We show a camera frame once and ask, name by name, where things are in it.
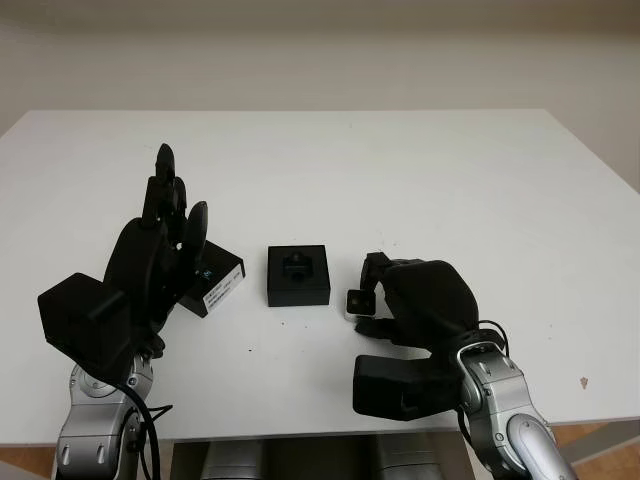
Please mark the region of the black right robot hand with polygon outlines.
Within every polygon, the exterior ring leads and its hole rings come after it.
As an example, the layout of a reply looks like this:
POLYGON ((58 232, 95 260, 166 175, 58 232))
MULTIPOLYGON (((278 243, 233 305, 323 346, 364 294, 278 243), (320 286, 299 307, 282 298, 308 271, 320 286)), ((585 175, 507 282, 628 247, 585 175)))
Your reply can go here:
POLYGON ((476 299, 451 264, 382 252, 366 256, 360 287, 347 292, 346 313, 361 335, 430 352, 479 329, 476 299))

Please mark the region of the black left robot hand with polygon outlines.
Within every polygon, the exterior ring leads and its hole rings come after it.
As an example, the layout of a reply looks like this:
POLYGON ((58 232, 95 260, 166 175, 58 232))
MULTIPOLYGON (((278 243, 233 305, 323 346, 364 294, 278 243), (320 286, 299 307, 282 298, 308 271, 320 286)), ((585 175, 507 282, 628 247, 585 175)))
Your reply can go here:
POLYGON ((186 186, 176 175, 174 152, 163 143, 155 174, 147 181, 142 214, 121 231, 104 275, 104 282, 131 302, 136 353, 151 358, 163 355, 160 331, 196 280, 207 229, 207 203, 187 207, 186 186))

